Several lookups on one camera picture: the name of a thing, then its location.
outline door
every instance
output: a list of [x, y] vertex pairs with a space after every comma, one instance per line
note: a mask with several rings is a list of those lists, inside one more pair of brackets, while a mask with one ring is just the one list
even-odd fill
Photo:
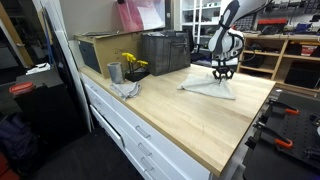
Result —
[[22, 42], [19, 34], [17, 33], [14, 25], [12, 24], [5, 8], [2, 6], [0, 2], [0, 26], [3, 33], [6, 35], [8, 41], [10, 42], [12, 49], [17, 54], [21, 64], [24, 67], [31, 67], [33, 65], [33, 61], [25, 48], [25, 44]]

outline black storage bin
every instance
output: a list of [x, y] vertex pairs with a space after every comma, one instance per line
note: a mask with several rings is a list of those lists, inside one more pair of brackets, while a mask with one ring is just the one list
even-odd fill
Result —
[[305, 88], [320, 87], [320, 63], [292, 62], [285, 83]]
[[[253, 56], [253, 54], [252, 55], [244, 55], [243, 57], [244, 57], [244, 60], [246, 60], [246, 59], [250, 59], [252, 56]], [[259, 67], [261, 67], [263, 62], [264, 62], [264, 56], [255, 55], [255, 57], [252, 60], [242, 62], [242, 65], [253, 67], [253, 68], [259, 68]]]
[[101, 74], [100, 66], [93, 44], [79, 41], [79, 49], [84, 61], [84, 64]]
[[163, 31], [158, 36], [142, 35], [142, 57], [148, 62], [148, 70], [162, 75], [190, 66], [188, 32]]

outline storage drawer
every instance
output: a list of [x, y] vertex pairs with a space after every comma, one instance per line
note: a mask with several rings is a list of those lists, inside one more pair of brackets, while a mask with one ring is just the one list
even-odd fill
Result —
[[118, 128], [119, 124], [113, 108], [111, 108], [104, 100], [102, 100], [95, 92], [93, 92], [88, 84], [85, 84], [89, 100], [91, 104], [97, 109], [97, 111], [107, 119], [107, 121], [114, 127]]
[[120, 147], [120, 149], [123, 149], [123, 143], [121, 136], [117, 133], [116, 130], [114, 130], [109, 123], [99, 114], [99, 112], [90, 105], [92, 114], [96, 117], [97, 121], [101, 125], [103, 129], [109, 134], [109, 136], [114, 140], [114, 142]]
[[[112, 100], [119, 124], [123, 125], [123, 122], [121, 121], [126, 121], [133, 127], [135, 133], [132, 133], [132, 137], [134, 136], [133, 134], [138, 134], [138, 136], [148, 142], [153, 149], [162, 154], [168, 163], [175, 167], [183, 177], [186, 177], [186, 179], [209, 179], [209, 170], [147, 124], [117, 99], [112, 98]], [[169, 175], [169, 178], [175, 179], [171, 174], [167, 175]]]
[[175, 180], [187, 179], [184, 177], [181, 170], [179, 172], [179, 167], [176, 167], [174, 164], [170, 163], [170, 160], [166, 159], [161, 152], [156, 150], [154, 146], [140, 137], [134, 127], [128, 124], [126, 120], [122, 119], [121, 116], [118, 116], [118, 118], [120, 118], [118, 119], [120, 128], [123, 130], [123, 132], [130, 134], [130, 137], [137, 144], [138, 149], [144, 154], [145, 157], [147, 157], [147, 159], [156, 162], [159, 168], [169, 177], [174, 177]]
[[138, 149], [138, 145], [128, 134], [123, 134], [124, 152], [145, 179], [166, 180], [169, 179], [165, 173], [153, 162], [147, 159]]
[[82, 74], [82, 79], [85, 84], [87, 84], [87, 88], [95, 92], [98, 96], [101, 97], [112, 109], [113, 109], [113, 104], [112, 104], [112, 97], [111, 95], [106, 92], [103, 88], [101, 88], [98, 84], [93, 82], [90, 78], [88, 78], [86, 75]]

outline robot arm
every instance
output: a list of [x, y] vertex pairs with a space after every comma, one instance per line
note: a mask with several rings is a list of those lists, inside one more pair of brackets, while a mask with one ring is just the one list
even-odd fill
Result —
[[272, 0], [231, 0], [219, 21], [219, 29], [210, 39], [208, 47], [212, 52], [213, 75], [216, 79], [231, 79], [234, 71], [228, 66], [238, 63], [238, 56], [244, 47], [240, 31], [230, 29], [239, 18], [262, 10]]

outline floor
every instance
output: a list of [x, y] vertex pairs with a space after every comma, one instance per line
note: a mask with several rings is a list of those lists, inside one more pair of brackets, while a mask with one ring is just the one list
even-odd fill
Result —
[[[20, 111], [12, 99], [12, 94], [8, 91], [12, 85], [14, 82], [0, 85], [0, 112], [3, 114]], [[280, 92], [275, 88], [269, 98], [277, 98], [279, 94]], [[242, 173], [245, 166], [242, 165], [242, 160], [247, 152], [247, 147], [241, 143], [239, 149], [242, 154], [237, 161], [239, 166], [232, 175], [232, 180], [243, 180]], [[142, 179], [142, 177], [112, 139], [101, 128], [98, 128], [51, 154], [46, 163], [29, 179], [135, 180]]]

